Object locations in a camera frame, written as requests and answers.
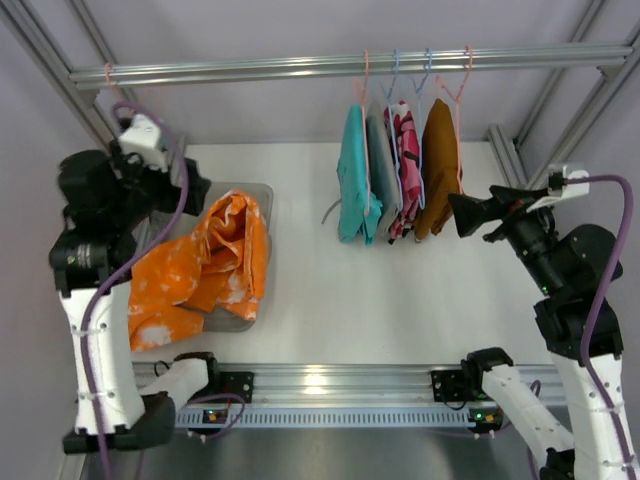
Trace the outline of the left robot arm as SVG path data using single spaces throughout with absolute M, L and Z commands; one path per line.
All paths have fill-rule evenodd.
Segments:
M 67 455 L 143 451 L 172 440 L 177 411 L 215 380 L 211 354 L 186 354 L 148 390 L 138 389 L 126 305 L 143 255 L 134 231 L 154 211 L 202 212 L 211 185 L 175 147 L 113 140 L 59 165 L 64 227 L 49 253 L 72 336 L 77 415 L 62 439 Z

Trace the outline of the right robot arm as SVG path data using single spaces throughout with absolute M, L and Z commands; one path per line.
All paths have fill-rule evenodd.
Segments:
M 484 241 L 507 241 L 544 296 L 534 307 L 535 320 L 564 389 L 570 427 L 524 383 L 503 349 L 477 350 L 461 362 L 468 389 L 504 411 L 541 479 L 639 476 L 621 385 L 622 333 L 606 299 L 623 273 L 620 257 L 634 209 L 631 187 L 618 182 L 623 214 L 617 233 L 583 224 L 559 237 L 552 221 L 554 204 L 588 194 L 600 180 L 569 179 L 540 190 L 493 186 L 487 199 L 449 196 L 459 236 L 498 222 Z

